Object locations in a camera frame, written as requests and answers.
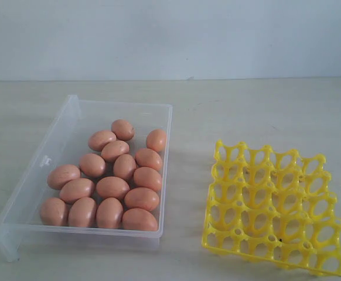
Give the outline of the clear plastic bin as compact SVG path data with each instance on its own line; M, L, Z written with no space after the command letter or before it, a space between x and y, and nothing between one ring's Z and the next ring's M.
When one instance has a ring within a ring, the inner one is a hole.
M156 231L50 226L44 225L40 218L42 204L59 195L58 190L47 184L54 169L63 166L73 176L80 176L85 184L98 182L98 178L84 174L79 160L91 153L89 137L97 131L110 129L118 119L127 120L135 129L134 137L128 142L129 153L134 155L145 147L146 137L154 129L170 133L172 106L89 101L76 95L68 96L0 214L0 252L7 261L17 261L22 246L158 249L164 227L165 189L158 193L159 205L153 211L158 222Z

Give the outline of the brown egg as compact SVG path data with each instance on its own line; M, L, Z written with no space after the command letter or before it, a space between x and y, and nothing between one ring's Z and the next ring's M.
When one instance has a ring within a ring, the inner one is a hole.
M123 214L122 227L127 230L157 231L158 222L149 211L132 208Z
M135 129L130 122L124 119L117 119L111 124L111 131L121 141L129 141L135 135Z
M125 181L130 181L137 169L135 159L129 154L120 155L113 165L113 175Z
M135 154L135 161L139 167L150 167L156 171L160 171L163 166L160 155L148 148L139 149Z
M124 203L127 208L141 208L147 211L156 209L159 202L158 194L146 187L134 188L124 198Z
M119 156L126 153L129 153L129 144L123 140L115 140L106 144L100 155L106 162L113 163Z
M79 160L79 166L83 174L93 178L102 176L106 169L104 159L93 153L83 155Z
M129 191L130 187L128 183L115 176L105 177L96 185L96 192L103 199L114 197L122 200Z
M71 164L61 165L52 170L47 177L47 185L54 190L61 190L62 187L81 177L80 169Z
M68 225L70 227L92 227L95 222L97 203L91 197L78 199L70 208Z
M105 145L116 140L115 133L110 130L97 131L89 137L88 146L93 151L100 152Z
M59 197L66 204L73 204L81 198L91 197L94 189L95 184L93 181L86 178L78 178L66 183L62 187Z
M120 201L114 197L106 198L98 206L96 223L99 228L118 229L124 209Z
M162 189L162 176L153 168L139 167L134 171L133 177L137 187L145 187L155 192Z
M57 197L48 198L40 208L40 219L43 225L66 226L68 214L67 204Z
M161 152L166 146L166 132L163 129L154 129L146 137L146 147Z

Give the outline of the yellow plastic egg tray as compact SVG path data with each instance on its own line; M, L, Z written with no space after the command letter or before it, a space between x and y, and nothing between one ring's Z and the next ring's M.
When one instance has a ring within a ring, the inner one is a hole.
M244 142L214 149L202 246L316 276L341 276L341 219L322 154Z

